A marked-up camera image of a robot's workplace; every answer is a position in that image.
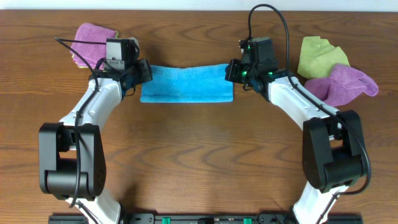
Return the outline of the blue microfiber cloth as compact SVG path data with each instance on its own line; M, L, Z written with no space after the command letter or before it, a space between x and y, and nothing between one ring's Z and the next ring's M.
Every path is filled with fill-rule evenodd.
M226 64L188 68L151 66L153 80L142 84L142 103L227 103L233 84L224 79Z

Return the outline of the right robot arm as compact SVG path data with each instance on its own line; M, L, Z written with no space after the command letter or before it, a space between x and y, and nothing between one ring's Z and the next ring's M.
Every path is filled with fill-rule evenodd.
M365 190L366 184L358 190L348 190L359 178L371 175L357 113L326 105L306 90L292 72L278 70L270 62L232 59L225 79L251 87L288 114L303 131L302 167L307 183L285 223L325 223L340 196Z

